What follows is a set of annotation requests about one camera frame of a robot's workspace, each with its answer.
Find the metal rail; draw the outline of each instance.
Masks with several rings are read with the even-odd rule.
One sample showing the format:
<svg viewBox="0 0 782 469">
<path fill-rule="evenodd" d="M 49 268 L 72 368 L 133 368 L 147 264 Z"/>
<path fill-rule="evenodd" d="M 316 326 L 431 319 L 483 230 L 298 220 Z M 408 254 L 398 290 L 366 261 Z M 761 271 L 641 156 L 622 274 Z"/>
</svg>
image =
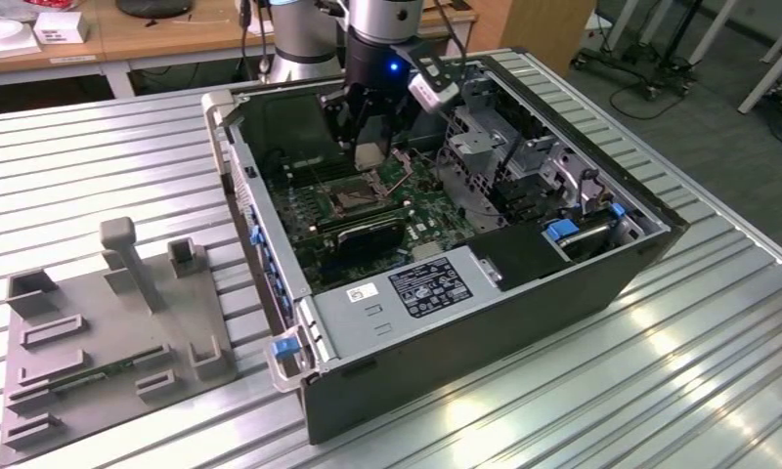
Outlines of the metal rail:
<svg viewBox="0 0 782 469">
<path fill-rule="evenodd" d="M 782 250 L 533 58 L 493 55 L 693 227 L 605 311 L 318 447 L 266 370 L 203 91 L 0 115 L 0 411 L 5 277 L 101 269 L 111 214 L 143 256 L 207 246 L 243 374 L 24 467 L 782 466 Z"/>
</svg>

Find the black cable on floor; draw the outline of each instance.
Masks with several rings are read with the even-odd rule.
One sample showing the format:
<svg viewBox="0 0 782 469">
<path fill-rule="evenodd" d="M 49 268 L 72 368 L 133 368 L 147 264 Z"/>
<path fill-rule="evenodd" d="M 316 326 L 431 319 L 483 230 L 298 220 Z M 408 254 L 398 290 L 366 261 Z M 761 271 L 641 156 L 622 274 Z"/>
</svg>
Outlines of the black cable on floor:
<svg viewBox="0 0 782 469">
<path fill-rule="evenodd" d="M 676 107 L 684 101 L 684 99 L 686 98 L 686 96 L 682 96 L 681 98 L 678 98 L 678 101 L 676 101 L 672 105 L 669 105 L 668 107 L 665 107 L 658 113 L 656 113 L 653 115 L 634 115 L 634 114 L 623 111 L 617 106 L 617 103 L 614 103 L 614 98 L 617 98 L 617 96 L 621 93 L 623 93 L 627 90 L 631 90 L 633 88 L 635 88 L 641 84 L 642 84 L 641 82 L 633 83 L 631 85 L 625 86 L 623 88 L 621 88 L 619 90 L 617 90 L 614 93 L 611 93 L 611 95 L 609 96 L 609 104 L 611 105 L 611 107 L 614 108 L 614 110 L 617 110 L 626 117 L 631 117 L 635 120 L 653 120 L 653 119 L 657 119 L 661 115 L 664 115 L 669 111 L 669 109 L 672 109 L 673 107 Z"/>
<path fill-rule="evenodd" d="M 770 136 L 782 144 L 782 130 L 777 128 L 773 119 L 774 115 L 780 115 L 782 117 L 782 107 L 778 105 L 778 103 L 774 103 L 773 101 L 768 101 L 766 103 L 764 103 L 764 105 L 766 108 L 761 108 L 758 114 L 765 120 Z"/>
</svg>

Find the blue latch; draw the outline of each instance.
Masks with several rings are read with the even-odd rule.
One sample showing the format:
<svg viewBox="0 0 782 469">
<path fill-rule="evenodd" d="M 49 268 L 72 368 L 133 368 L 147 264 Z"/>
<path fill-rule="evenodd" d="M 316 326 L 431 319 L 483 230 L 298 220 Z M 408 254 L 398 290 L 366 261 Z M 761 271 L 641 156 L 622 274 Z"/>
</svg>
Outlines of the blue latch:
<svg viewBox="0 0 782 469">
<path fill-rule="evenodd" d="M 611 213 L 617 218 L 621 218 L 623 215 L 626 215 L 626 208 L 615 202 L 611 204 Z"/>
<path fill-rule="evenodd" d="M 565 236 L 573 235 L 578 231 L 579 228 L 577 227 L 577 225 L 574 225 L 574 222 L 571 220 L 559 220 L 557 222 L 553 222 L 550 225 L 547 225 L 546 230 L 550 239 L 553 239 L 554 241 L 558 241 Z"/>
<path fill-rule="evenodd" d="M 272 355 L 275 360 L 284 360 L 302 351 L 302 344 L 298 337 L 287 337 L 286 339 L 272 342 Z"/>
<path fill-rule="evenodd" d="M 263 243 L 263 231 L 260 230 L 260 225 L 255 225 L 254 227 L 251 227 L 250 240 L 252 244 Z"/>
</svg>

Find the power supply label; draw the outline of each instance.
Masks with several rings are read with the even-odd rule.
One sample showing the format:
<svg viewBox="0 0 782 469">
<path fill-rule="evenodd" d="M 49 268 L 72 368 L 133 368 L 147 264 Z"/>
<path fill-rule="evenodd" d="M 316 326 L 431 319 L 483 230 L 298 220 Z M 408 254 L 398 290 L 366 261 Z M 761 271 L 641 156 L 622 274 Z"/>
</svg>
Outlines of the power supply label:
<svg viewBox="0 0 782 469">
<path fill-rule="evenodd" d="M 446 257 L 388 277 L 408 314 L 422 318 L 473 298 L 473 292 Z"/>
</svg>

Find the wooden desk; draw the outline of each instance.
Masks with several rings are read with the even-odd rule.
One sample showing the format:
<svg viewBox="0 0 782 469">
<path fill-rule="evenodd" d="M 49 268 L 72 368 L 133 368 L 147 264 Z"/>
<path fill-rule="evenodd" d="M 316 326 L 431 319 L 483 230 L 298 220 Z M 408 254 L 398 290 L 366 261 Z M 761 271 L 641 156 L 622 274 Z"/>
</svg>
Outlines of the wooden desk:
<svg viewBox="0 0 782 469">
<path fill-rule="evenodd" d="M 101 73 L 104 48 L 99 33 L 99 17 L 95 0 L 85 0 L 79 10 L 89 24 L 87 42 L 83 44 L 40 44 L 41 52 L 0 59 L 0 85 L 43 79 L 64 78 Z"/>
<path fill-rule="evenodd" d="M 445 7 L 447 17 L 465 43 L 470 37 L 477 13 Z M 234 0 L 196 0 L 189 15 L 159 20 L 131 17 L 116 8 L 115 0 L 84 0 L 81 10 L 91 20 L 85 44 L 41 46 L 40 54 L 0 61 L 0 84 L 103 74 L 116 98 L 136 95 L 128 73 L 143 68 L 238 59 L 242 56 L 242 29 Z M 420 34 L 446 34 L 446 27 L 434 9 L 423 12 Z M 449 54 L 458 54 L 450 45 Z M 260 37 L 248 35 L 247 54 L 263 53 Z M 95 56 L 77 64 L 53 64 L 51 59 Z"/>
</svg>

